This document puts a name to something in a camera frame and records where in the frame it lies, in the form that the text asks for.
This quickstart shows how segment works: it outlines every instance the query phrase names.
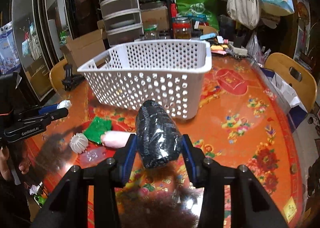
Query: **black packaged item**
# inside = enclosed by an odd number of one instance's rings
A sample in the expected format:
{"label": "black packaged item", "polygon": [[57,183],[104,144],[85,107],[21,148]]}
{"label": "black packaged item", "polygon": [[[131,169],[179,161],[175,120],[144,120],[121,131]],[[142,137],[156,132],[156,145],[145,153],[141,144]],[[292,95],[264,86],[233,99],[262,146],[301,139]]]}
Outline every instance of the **black packaged item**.
{"label": "black packaged item", "polygon": [[136,117],[137,147],[145,168],[165,166],[179,157],[182,135],[155,101],[143,103]]}

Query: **wooden chair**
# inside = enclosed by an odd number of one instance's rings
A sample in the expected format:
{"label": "wooden chair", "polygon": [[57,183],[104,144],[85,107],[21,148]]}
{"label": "wooden chair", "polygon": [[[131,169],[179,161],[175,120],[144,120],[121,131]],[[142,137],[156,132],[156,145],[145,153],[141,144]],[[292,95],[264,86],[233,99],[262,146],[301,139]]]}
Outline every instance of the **wooden chair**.
{"label": "wooden chair", "polygon": [[62,80],[65,78],[65,71],[63,67],[67,64],[67,59],[63,59],[58,62],[50,71],[49,79],[52,88],[58,93],[61,89],[64,90]]}
{"label": "wooden chair", "polygon": [[317,96],[317,84],[313,76],[304,67],[282,53],[271,54],[264,67],[275,71],[288,84],[291,84],[307,111],[312,110]]}

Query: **white plastic basket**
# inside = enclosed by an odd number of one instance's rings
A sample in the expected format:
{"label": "white plastic basket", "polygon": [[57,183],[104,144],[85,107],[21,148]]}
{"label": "white plastic basket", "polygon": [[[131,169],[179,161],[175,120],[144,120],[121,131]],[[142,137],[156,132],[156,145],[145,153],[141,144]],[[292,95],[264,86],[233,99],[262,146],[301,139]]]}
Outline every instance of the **white plastic basket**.
{"label": "white plastic basket", "polygon": [[[106,64],[97,68],[98,62]],[[210,44],[195,40],[149,40],[114,46],[78,68],[100,103],[138,110],[152,99],[174,118],[193,118]]]}

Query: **table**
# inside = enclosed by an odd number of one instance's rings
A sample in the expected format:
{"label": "table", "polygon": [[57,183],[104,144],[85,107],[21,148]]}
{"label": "table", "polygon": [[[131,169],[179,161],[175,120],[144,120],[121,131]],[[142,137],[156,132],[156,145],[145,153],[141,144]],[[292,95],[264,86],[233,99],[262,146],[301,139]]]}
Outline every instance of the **table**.
{"label": "table", "polygon": [[[32,165],[49,190],[73,164],[81,165],[68,143],[95,116],[111,119],[114,130],[135,131],[137,112],[100,104],[86,82],[64,99],[72,102],[68,117],[53,122],[45,133],[27,141]],[[287,216],[289,226],[298,223],[303,209],[303,187],[288,120],[276,102],[276,95],[247,60],[213,57],[212,69],[204,78],[197,115],[188,121],[175,122],[194,146],[221,165],[246,164]],[[108,151],[106,157],[113,153]],[[150,227],[194,227],[202,195],[203,189],[195,189],[189,182],[182,156],[160,170],[144,170],[137,155],[126,187],[116,189],[123,227],[143,227],[151,222]],[[90,187],[91,227],[92,202]],[[230,227],[230,214],[230,189],[226,186],[225,227]]]}

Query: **white paper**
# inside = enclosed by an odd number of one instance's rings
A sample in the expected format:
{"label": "white paper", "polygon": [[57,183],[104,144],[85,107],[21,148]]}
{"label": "white paper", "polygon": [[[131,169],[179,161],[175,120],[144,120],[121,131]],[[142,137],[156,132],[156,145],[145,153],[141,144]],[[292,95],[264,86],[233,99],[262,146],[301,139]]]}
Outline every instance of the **white paper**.
{"label": "white paper", "polygon": [[275,73],[271,83],[280,93],[282,93],[291,108],[300,106],[301,109],[307,112],[296,91],[284,79],[282,79],[280,75]]}

